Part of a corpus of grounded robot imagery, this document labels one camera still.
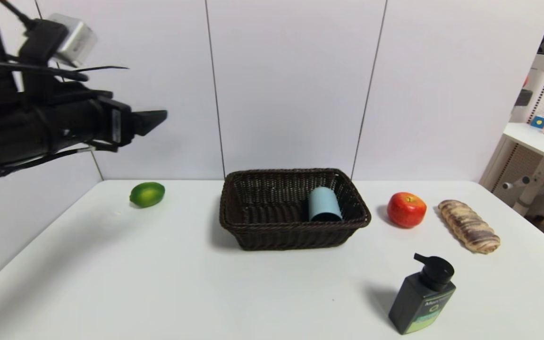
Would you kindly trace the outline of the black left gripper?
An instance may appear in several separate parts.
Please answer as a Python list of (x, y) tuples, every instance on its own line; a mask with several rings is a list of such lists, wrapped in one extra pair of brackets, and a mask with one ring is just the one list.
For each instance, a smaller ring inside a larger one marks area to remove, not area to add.
[(144, 137), (168, 118), (166, 110), (131, 112), (111, 95), (63, 95), (47, 105), (48, 153), (76, 144), (116, 152), (134, 134)]

